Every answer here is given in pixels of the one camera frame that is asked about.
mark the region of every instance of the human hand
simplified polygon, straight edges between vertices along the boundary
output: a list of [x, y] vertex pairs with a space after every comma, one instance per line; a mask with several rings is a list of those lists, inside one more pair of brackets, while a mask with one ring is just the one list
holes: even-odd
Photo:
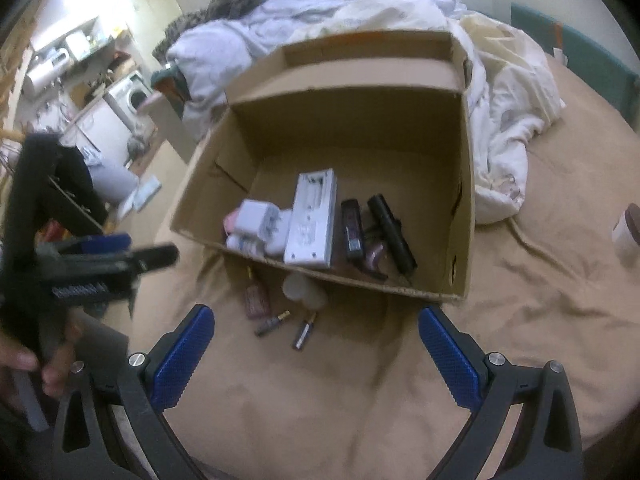
[[[69, 370], [76, 360], [74, 345], [81, 336], [80, 324], [70, 312], [65, 326], [65, 341], [41, 371], [42, 389], [49, 397], [59, 399], [62, 396]], [[14, 387], [11, 370], [35, 372], [39, 367], [40, 363], [31, 350], [22, 346], [0, 329], [0, 402], [16, 412], [23, 412], [18, 393]]]

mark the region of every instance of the white rectangular device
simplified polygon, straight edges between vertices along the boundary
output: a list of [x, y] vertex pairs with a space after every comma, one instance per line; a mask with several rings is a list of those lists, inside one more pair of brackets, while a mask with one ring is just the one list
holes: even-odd
[[289, 227], [284, 262], [300, 267], [331, 267], [334, 238], [334, 170], [301, 173]]

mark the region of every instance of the pink object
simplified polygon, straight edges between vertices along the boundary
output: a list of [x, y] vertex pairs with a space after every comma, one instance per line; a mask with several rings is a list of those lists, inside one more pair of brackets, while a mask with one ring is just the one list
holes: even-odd
[[240, 208], [234, 209], [231, 213], [225, 216], [225, 219], [222, 221], [222, 225], [225, 228], [225, 233], [227, 235], [231, 234], [234, 231], [234, 227], [236, 226], [236, 219], [238, 218], [238, 213]]

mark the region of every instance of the green headboard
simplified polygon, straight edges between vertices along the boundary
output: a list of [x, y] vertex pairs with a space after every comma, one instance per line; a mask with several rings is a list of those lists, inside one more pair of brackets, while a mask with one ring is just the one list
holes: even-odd
[[518, 4], [511, 4], [511, 25], [524, 30], [545, 52], [561, 48], [567, 67], [633, 124], [640, 101], [640, 76], [608, 50], [572, 27]]

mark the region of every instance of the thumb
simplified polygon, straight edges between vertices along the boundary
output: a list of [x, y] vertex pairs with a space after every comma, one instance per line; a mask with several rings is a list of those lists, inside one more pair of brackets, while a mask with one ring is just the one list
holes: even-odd
[[0, 366], [33, 372], [38, 368], [38, 359], [31, 350], [0, 332]]

